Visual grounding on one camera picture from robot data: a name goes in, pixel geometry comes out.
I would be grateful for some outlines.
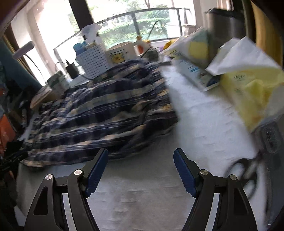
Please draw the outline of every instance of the white tablecloth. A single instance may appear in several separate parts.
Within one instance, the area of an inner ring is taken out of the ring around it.
[[[253,158],[257,153],[251,136],[220,87],[200,92],[174,67],[162,70],[179,122],[172,133],[142,153],[107,164],[97,191],[88,198],[101,231],[182,229],[194,199],[186,193],[173,163],[176,148],[182,148],[190,160],[216,176],[223,176],[234,160]],[[17,179],[18,206],[27,215],[46,174],[65,176],[83,165],[53,166],[40,172],[30,172],[21,165]],[[263,231],[266,230],[263,166],[258,171],[257,191],[250,203],[258,230]],[[214,197],[206,230],[213,227],[217,204],[218,195]],[[76,230],[67,195],[64,205],[69,228]]]

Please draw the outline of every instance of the mug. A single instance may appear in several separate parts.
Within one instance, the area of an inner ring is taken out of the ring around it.
[[[109,62],[111,64],[118,64],[123,63],[125,61],[136,59],[138,57],[141,57],[143,55],[137,55],[134,49],[134,46],[142,46],[143,47],[143,53],[146,52],[150,45],[143,42],[143,41],[136,41],[136,42],[123,42],[119,43],[111,48],[109,48],[106,53],[108,55]]]

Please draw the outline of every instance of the plaid shirt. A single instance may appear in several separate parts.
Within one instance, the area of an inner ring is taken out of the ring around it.
[[[123,158],[167,134],[177,120],[158,65],[127,61],[42,104],[23,164],[84,162],[102,147],[110,159]]]

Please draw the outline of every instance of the yellow cartoon character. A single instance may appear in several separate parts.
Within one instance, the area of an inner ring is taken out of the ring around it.
[[[125,61],[123,52],[111,55],[111,60],[114,64],[122,63]]]

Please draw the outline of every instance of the white plastic basket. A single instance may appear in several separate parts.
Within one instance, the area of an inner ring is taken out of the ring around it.
[[[110,69],[104,45],[99,44],[76,56],[76,62],[82,66],[86,76],[93,79]]]

